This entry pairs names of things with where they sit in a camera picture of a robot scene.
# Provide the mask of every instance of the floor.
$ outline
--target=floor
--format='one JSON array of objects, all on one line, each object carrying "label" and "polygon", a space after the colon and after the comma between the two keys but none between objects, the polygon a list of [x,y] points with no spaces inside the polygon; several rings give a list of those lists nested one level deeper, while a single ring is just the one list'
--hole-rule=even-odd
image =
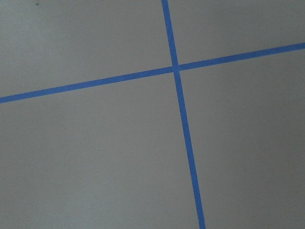
[{"label": "floor", "polygon": [[0,1],[0,227],[305,228],[305,2]]}]

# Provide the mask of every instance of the gray tile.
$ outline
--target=gray tile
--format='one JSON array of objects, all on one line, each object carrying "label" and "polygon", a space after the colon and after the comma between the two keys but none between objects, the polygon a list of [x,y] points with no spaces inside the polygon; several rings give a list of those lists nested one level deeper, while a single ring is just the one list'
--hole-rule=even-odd
[{"label": "gray tile", "polygon": [[179,63],[305,42],[303,0],[169,0]]},{"label": "gray tile", "polygon": [[159,1],[2,0],[0,21],[0,96],[171,66]]},{"label": "gray tile", "polygon": [[0,130],[0,228],[198,228],[172,74],[0,104]]},{"label": "gray tile", "polygon": [[182,72],[208,229],[305,228],[304,58]]}]

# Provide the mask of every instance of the horizontal blue line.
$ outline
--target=horizontal blue line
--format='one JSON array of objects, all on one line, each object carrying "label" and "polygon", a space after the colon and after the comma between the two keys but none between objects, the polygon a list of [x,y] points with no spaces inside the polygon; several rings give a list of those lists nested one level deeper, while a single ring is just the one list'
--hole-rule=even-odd
[{"label": "horizontal blue line", "polygon": [[34,91],[34,92],[15,94],[15,95],[1,97],[0,104],[8,103],[8,102],[16,101],[16,100],[21,100],[21,99],[29,99],[29,98],[33,98],[33,97],[48,95],[48,94],[56,94],[56,93],[61,93],[61,92],[73,91],[73,90],[78,90],[78,89],[87,88],[87,87],[95,87],[95,86],[99,86],[99,85],[140,79],[140,78],[144,78],[144,77],[155,76],[155,75],[160,75],[160,74],[165,74],[165,73],[172,73],[172,72],[173,72],[172,67],[165,67],[165,68],[153,69],[153,70],[139,72],[139,73],[131,73],[131,74],[125,74],[125,75],[105,78],[105,79],[87,81],[87,82],[83,82],[83,83],[75,83],[75,84],[70,84],[70,85],[66,85],[66,86],[53,87],[53,88],[38,90],[38,91]]},{"label": "horizontal blue line", "polygon": [[183,70],[189,70],[189,69],[193,69],[193,68],[202,68],[202,67],[207,67],[207,66],[221,64],[221,63],[241,61],[241,60],[251,59],[251,58],[255,58],[255,57],[268,56],[268,55],[278,54],[278,53],[282,53],[282,52],[290,52],[290,51],[296,51],[296,50],[301,50],[301,49],[305,49],[305,43],[292,44],[292,45],[276,47],[276,48],[271,48],[271,49],[264,49],[264,50],[254,51],[254,52],[246,52],[246,53],[242,53],[242,54],[214,58],[214,59],[209,59],[209,60],[205,60],[205,61],[185,63],[185,64],[179,65],[179,70],[183,71]]}]

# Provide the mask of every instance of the blue line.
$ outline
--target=blue line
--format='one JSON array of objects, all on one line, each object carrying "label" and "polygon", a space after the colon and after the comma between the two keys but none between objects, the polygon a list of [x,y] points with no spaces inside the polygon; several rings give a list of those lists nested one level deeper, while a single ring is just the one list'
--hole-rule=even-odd
[{"label": "blue line", "polygon": [[139,73],[131,73],[131,74],[125,74],[125,75],[105,78],[105,79],[87,81],[87,82],[82,82],[82,83],[75,83],[75,84],[70,84],[70,85],[66,85],[66,86],[53,87],[53,88],[43,89],[43,90],[34,91],[34,92],[15,94],[15,95],[1,97],[0,104],[8,103],[8,102],[16,101],[16,100],[21,100],[21,99],[29,99],[29,98],[33,98],[33,97],[48,95],[48,94],[56,94],[56,93],[61,93],[61,92],[73,91],[73,90],[78,90],[78,89],[87,88],[87,87],[95,87],[95,86],[104,85],[104,84],[140,79],[140,78],[144,78],[144,77],[155,76],[155,75],[160,75],[160,74],[165,74],[165,73],[172,73],[172,72],[173,72],[172,67],[165,67],[165,68],[153,69],[153,70],[139,72]]},{"label": "blue line", "polygon": [[196,172],[196,166],[195,166],[195,159],[194,159],[194,155],[193,155],[193,147],[192,147],[192,142],[191,142],[191,135],[190,135],[189,125],[188,125],[188,120],[187,120],[184,95],[183,95],[181,77],[180,77],[180,72],[179,72],[178,57],[177,57],[177,53],[176,53],[176,46],[175,46],[175,41],[174,41],[174,36],[173,36],[173,27],[172,27],[170,10],[169,10],[167,0],[162,0],[162,6],[163,6],[163,14],[164,14],[164,19],[165,19],[168,44],[169,44],[171,59],[172,59],[172,64],[173,64],[173,74],[174,74],[174,78],[175,78],[178,104],[179,104],[179,109],[180,109],[180,116],[181,116],[181,122],[182,122],[182,127],[183,127],[183,134],[184,134],[187,158],[189,161],[199,228],[205,229],[203,207],[202,207],[202,203],[201,203],[200,190],[199,190],[199,184],[198,184],[198,178],[197,178],[197,172]]},{"label": "blue line", "polygon": [[254,51],[254,52],[246,52],[246,53],[242,53],[242,54],[214,58],[214,59],[205,60],[205,61],[185,63],[185,64],[179,65],[179,70],[183,71],[183,70],[189,70],[189,69],[193,69],[193,68],[201,68],[201,67],[206,67],[206,66],[211,66],[211,65],[221,64],[221,63],[246,60],[246,59],[250,59],[250,58],[268,56],[268,55],[278,54],[278,53],[282,53],[282,52],[290,52],[290,51],[296,51],[296,50],[301,50],[301,49],[305,49],[305,43],[292,44],[292,45],[276,47],[276,48],[271,48],[271,49],[264,49],[264,50]]}]

